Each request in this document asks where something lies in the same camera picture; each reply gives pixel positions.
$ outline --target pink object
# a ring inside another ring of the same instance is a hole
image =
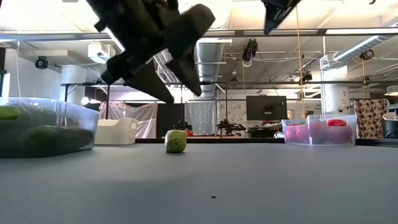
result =
[[[353,135],[353,130],[351,129],[351,126],[345,126],[345,127],[327,127],[326,129],[326,134],[328,137],[328,140],[331,141],[334,144],[342,144],[342,143],[349,143],[349,140],[351,139]]]
[[[312,144],[321,144],[325,141],[325,124],[320,121],[310,122],[310,136]]]
[[[297,142],[299,139],[297,138],[296,135],[296,126],[288,126],[286,128],[287,128],[285,133],[286,141]]]
[[[296,126],[296,135],[301,143],[308,144],[310,142],[310,131],[307,124]]]

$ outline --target desk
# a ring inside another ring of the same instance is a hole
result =
[[[0,159],[4,224],[396,224],[398,150],[288,144],[96,147]]]

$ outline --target clear plastic bin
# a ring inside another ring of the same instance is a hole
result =
[[[306,120],[282,120],[288,144],[345,145],[356,139],[356,115],[310,115]]]
[[[0,157],[49,157],[92,149],[99,113],[38,98],[0,98]]]

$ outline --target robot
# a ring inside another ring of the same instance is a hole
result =
[[[262,0],[268,34],[300,0]],[[101,71],[111,85],[120,78],[130,86],[166,103],[173,96],[157,76],[152,56],[168,49],[173,59],[166,66],[194,94],[201,95],[193,51],[198,39],[215,21],[212,11],[197,4],[181,14],[177,0],[87,0],[99,17],[98,32],[108,28],[125,51],[109,59]]]

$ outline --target computer monitor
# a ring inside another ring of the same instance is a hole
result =
[[[286,96],[246,96],[248,121],[287,119]]]

